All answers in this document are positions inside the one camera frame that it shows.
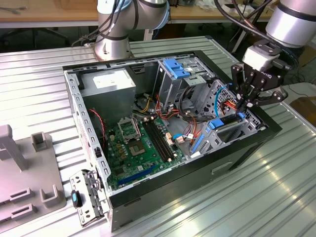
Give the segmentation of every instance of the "slotted metal table surface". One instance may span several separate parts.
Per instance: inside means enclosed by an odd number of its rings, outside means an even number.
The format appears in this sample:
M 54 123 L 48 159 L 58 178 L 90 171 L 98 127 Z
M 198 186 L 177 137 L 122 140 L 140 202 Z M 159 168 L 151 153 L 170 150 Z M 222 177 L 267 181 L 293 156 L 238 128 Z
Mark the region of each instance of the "slotted metal table surface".
M 234 62 L 205 37 L 133 42 L 131 48 L 135 56 L 200 49 L 229 76 Z M 61 67 L 95 61 L 84 47 L 0 54 L 0 124 L 11 125 L 14 139 L 50 133 L 67 197 L 64 208 L 3 236 L 316 235 L 315 133 L 281 104 L 264 109 L 283 130 L 242 167 L 115 233 L 103 220 L 81 228 L 68 179 L 88 166 Z

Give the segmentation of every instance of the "yellow wire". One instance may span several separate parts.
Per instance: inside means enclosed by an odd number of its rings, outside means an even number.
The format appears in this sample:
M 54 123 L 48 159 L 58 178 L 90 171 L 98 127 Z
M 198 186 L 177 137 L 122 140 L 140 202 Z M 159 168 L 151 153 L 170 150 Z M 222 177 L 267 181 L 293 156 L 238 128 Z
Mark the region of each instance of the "yellow wire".
M 147 111 L 147 109 L 149 108 L 149 103 L 150 103 L 150 101 L 151 101 L 151 98 L 149 98 L 149 99 L 147 100 L 147 105 L 146 105 L 146 107 L 145 107 L 143 110 L 140 111 L 141 113 L 144 113 L 144 112 Z

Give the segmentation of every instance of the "gray plastic stand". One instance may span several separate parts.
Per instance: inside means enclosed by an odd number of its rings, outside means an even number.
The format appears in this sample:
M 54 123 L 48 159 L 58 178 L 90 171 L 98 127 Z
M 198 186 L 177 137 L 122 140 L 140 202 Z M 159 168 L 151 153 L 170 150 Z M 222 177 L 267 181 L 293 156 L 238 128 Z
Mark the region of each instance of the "gray plastic stand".
M 51 137 L 14 141 L 0 126 L 0 233 L 66 205 Z

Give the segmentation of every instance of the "green circuit board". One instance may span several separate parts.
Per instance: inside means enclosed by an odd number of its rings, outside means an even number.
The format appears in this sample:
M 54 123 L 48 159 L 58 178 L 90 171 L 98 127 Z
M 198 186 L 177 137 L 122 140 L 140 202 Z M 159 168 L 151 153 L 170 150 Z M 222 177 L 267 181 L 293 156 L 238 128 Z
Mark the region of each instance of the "green circuit board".
M 160 129 L 160 135 L 166 141 L 165 133 L 167 132 L 162 120 L 157 118 L 154 123 Z M 124 143 L 123 136 L 119 129 L 119 126 L 108 129 L 107 135 L 114 136 L 113 141 L 109 139 L 109 155 L 108 164 L 111 169 L 111 175 L 108 178 L 108 183 L 113 190 L 117 190 L 128 184 L 136 182 L 145 178 L 148 175 L 153 175 L 164 169 L 170 168 L 174 165 L 180 164 L 184 157 L 179 148 L 170 146 L 167 144 L 169 149 L 176 154 L 171 162 L 163 162 L 156 148 L 154 147 L 150 137 L 148 136 L 142 122 L 137 122 L 138 128 L 141 133 L 139 140 L 132 139 L 127 144 Z M 132 175 L 142 174 L 147 172 L 145 175 L 137 177 L 124 184 L 119 182 L 125 178 L 131 177 Z

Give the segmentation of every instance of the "ram slot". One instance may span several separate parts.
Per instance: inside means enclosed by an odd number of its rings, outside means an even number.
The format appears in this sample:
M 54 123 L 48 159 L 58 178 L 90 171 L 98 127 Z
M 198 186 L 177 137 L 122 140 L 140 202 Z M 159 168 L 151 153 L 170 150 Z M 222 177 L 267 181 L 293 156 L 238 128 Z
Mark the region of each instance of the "ram slot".
M 154 123 L 144 123 L 143 127 L 147 132 L 149 138 L 151 139 L 154 147 L 157 149 L 160 157 L 162 158 L 163 162 L 167 162 L 169 159 L 173 158 L 173 154 L 169 149 L 167 143 L 161 137 L 160 132 L 154 125 Z

